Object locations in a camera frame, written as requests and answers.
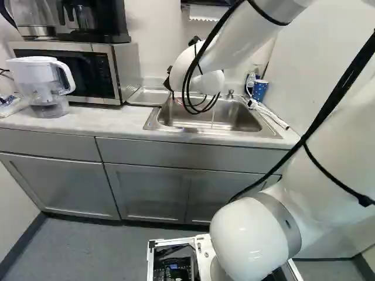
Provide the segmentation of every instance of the cabinet door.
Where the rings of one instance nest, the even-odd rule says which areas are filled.
[[[190,174],[189,201],[186,223],[209,224],[214,214],[240,190],[260,179],[262,174],[212,172],[197,170]],[[278,181],[271,176],[265,183],[244,196],[251,196]]]
[[[5,153],[0,160],[42,211],[120,219],[101,163]]]
[[[184,170],[117,164],[105,168],[122,218],[183,223],[189,189]]]

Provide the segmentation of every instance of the blue cup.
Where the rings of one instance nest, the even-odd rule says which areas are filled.
[[[265,93],[268,90],[269,82],[265,80],[256,79],[253,87],[253,99],[262,102]]]

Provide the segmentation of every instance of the gray floor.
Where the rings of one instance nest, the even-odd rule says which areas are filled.
[[[149,239],[198,232],[48,219],[4,281],[142,281]],[[305,281],[362,281],[351,262],[297,262]]]

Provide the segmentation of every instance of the faucet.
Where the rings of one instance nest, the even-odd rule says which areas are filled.
[[[228,94],[227,94],[227,99],[233,99],[233,93],[234,93],[234,90],[229,89]]]

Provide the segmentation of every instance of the baseboard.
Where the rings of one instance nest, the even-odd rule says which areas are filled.
[[[103,218],[89,218],[89,217],[76,217],[74,215],[63,215],[55,213],[45,213],[49,218],[55,218],[58,220],[82,222],[85,224],[100,224],[110,226],[128,226],[128,227],[147,227],[147,228],[162,228],[162,229],[174,229],[174,230],[185,230],[185,231],[197,231],[197,232],[209,232],[210,228],[208,225],[186,225],[186,224],[172,224],[167,222],[149,222],[149,221],[132,221],[132,220],[106,220]]]
[[[354,258],[317,258],[317,259],[297,259],[293,258],[293,261],[296,262],[345,262],[345,261],[353,261]]]
[[[353,258],[353,262],[357,266],[365,281],[375,280],[375,273],[361,253]]]
[[[44,213],[40,213],[18,239],[4,260],[0,262],[0,280],[6,275],[18,257],[24,252],[25,248],[34,237],[35,233],[37,233],[39,228],[45,222],[46,218],[47,217],[44,215]]]

